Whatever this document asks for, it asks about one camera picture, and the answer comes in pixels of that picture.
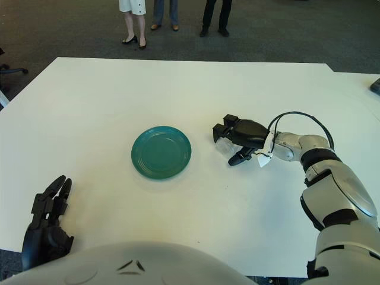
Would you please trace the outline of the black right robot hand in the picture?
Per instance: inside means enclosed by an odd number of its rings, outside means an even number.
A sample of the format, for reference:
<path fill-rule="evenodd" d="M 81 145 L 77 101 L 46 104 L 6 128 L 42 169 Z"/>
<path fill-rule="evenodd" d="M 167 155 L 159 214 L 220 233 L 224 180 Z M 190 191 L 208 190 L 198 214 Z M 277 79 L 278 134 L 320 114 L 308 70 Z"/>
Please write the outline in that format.
<path fill-rule="evenodd" d="M 228 139 L 233 145 L 241 149 L 228 160 L 230 166 L 237 166 L 252 158 L 254 152 L 263 148 L 269 130 L 260 123 L 250 119 L 240 119 L 227 114 L 223 124 L 217 123 L 213 127 L 213 140 L 215 143 L 221 138 Z"/>

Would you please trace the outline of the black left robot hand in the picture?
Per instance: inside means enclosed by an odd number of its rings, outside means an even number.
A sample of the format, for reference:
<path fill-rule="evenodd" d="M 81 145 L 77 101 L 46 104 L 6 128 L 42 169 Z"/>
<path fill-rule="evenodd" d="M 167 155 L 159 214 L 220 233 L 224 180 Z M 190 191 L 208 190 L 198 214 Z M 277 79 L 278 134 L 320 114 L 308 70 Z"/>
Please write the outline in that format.
<path fill-rule="evenodd" d="M 33 215 L 21 251 L 23 271 L 62 258 L 71 251 L 74 238 L 60 226 L 59 218 L 65 214 L 72 180 L 62 175 L 44 192 L 36 194 L 31 209 Z"/>

